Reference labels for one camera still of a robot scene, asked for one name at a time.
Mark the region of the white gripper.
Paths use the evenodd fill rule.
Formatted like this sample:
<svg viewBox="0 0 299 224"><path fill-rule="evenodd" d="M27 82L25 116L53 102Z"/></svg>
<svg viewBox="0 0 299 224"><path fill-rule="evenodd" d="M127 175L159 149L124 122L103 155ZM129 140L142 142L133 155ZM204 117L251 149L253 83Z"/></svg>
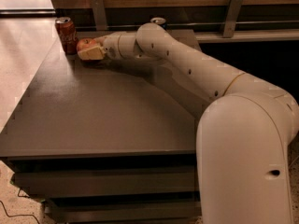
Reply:
<svg viewBox="0 0 299 224"><path fill-rule="evenodd" d="M86 49L81 49L78 56L82 61L99 61L103 60L105 56L111 60L119 60L121 54L119 51L120 35L104 35L94 38L96 43L104 46L104 49L99 46L93 46Z"/></svg>

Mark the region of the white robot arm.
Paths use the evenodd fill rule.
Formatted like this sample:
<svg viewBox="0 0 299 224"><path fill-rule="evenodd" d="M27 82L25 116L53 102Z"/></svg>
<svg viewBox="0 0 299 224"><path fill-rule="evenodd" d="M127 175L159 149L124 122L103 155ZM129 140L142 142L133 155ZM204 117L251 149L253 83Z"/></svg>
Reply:
<svg viewBox="0 0 299 224"><path fill-rule="evenodd" d="M77 44L81 60L164 59L208 95L196 135L204 224L294 224L288 146L299 106L285 90L146 23Z"/></svg>

